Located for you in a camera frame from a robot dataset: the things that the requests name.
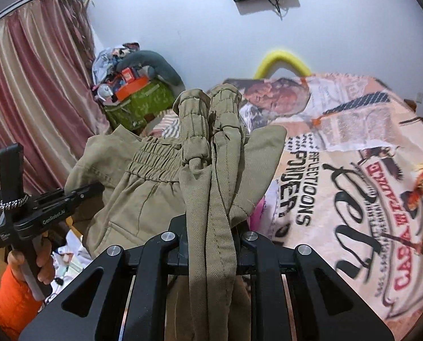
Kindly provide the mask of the left hand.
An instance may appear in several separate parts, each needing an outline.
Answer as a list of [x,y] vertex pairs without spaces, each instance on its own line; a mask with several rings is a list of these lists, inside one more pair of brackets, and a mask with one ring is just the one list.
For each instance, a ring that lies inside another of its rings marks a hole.
[[[53,265],[53,258],[51,257],[52,245],[49,239],[43,237],[41,239],[41,246],[37,252],[36,265],[40,268],[37,279],[45,285],[51,284],[55,277],[55,268]],[[23,253],[17,250],[12,250],[7,256],[7,264],[19,282],[25,282],[25,278],[21,271],[21,266],[25,263]]]

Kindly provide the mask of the orange sleeve forearm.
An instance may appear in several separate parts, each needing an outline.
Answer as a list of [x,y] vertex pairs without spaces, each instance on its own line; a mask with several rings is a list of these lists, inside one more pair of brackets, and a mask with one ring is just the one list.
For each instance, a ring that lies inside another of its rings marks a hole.
[[36,301],[30,287],[20,282],[7,266],[0,281],[0,328],[5,335],[10,340],[18,340],[42,304],[43,301]]

